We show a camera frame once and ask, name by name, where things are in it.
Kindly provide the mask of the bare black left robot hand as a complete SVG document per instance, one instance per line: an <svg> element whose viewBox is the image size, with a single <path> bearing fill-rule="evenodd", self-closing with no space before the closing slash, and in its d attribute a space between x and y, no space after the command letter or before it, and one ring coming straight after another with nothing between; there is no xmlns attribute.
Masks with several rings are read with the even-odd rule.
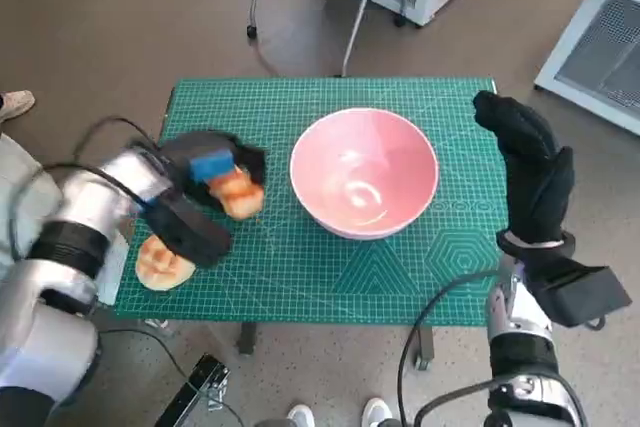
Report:
<svg viewBox="0 0 640 427"><path fill-rule="evenodd" d="M222 210L220 201L209 193L208 184L230 174L236 166L244 168L254 184L265 184L265 150L228 132L201 130L181 134L164 142L160 154L169 162L172 179L191 200L204 207Z"/></svg>

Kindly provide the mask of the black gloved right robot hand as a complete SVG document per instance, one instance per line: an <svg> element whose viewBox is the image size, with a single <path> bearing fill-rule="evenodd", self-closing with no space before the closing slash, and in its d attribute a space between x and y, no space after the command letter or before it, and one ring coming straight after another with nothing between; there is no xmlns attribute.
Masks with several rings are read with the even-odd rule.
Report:
<svg viewBox="0 0 640 427"><path fill-rule="evenodd" d="M574 187L573 149L547 120L512 97L481 91L475 121L492 132L506 168L508 232L529 244L559 242Z"/></svg>

